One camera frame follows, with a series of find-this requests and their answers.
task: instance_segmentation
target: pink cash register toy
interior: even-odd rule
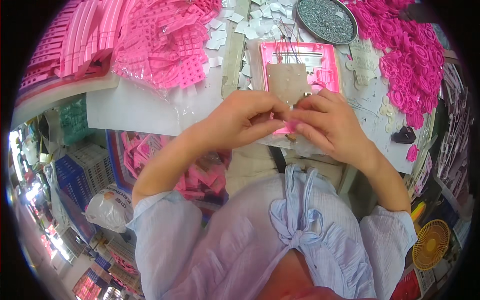
[[[268,86],[268,64],[299,63],[305,64],[307,83],[312,90],[321,90],[324,87],[332,92],[339,92],[338,70],[335,63],[334,47],[320,43],[300,42],[263,42],[260,43],[262,55],[263,76],[265,90]],[[295,131],[295,122],[286,122],[286,127],[274,134],[292,133]]]

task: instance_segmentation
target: blouse sleeve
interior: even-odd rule
[[[146,299],[159,299],[182,270],[201,229],[202,213],[177,191],[142,199],[127,224],[137,236],[135,260]]]
[[[390,299],[405,268],[408,250],[417,241],[410,215],[376,206],[360,221],[360,231],[373,269],[377,298]]]

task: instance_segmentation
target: black object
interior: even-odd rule
[[[285,174],[285,168],[287,167],[287,162],[283,157],[282,150],[278,147],[268,146],[268,150],[270,150],[270,154],[275,161],[276,168],[280,174]]]
[[[392,136],[392,140],[399,144],[413,144],[416,139],[417,136],[415,132],[413,132],[413,129],[406,126],[403,126],[400,132],[396,132]]]

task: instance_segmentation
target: pink plastic gear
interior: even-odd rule
[[[407,114],[409,126],[419,129],[423,113],[438,105],[444,57],[431,24],[398,19],[399,11],[413,2],[364,0],[347,7],[357,19],[360,38],[371,38],[385,53],[379,67],[390,82],[387,95],[392,105]]]
[[[408,149],[407,159],[412,162],[417,160],[418,151],[420,151],[420,149],[417,148],[417,145],[412,145],[412,147]]]

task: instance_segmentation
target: forearm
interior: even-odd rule
[[[171,191],[182,174],[204,152],[191,127],[151,159],[140,173],[132,191],[133,207],[148,196]]]
[[[366,159],[357,168],[368,178],[379,205],[389,211],[410,214],[410,199],[400,174],[373,143],[370,147]]]

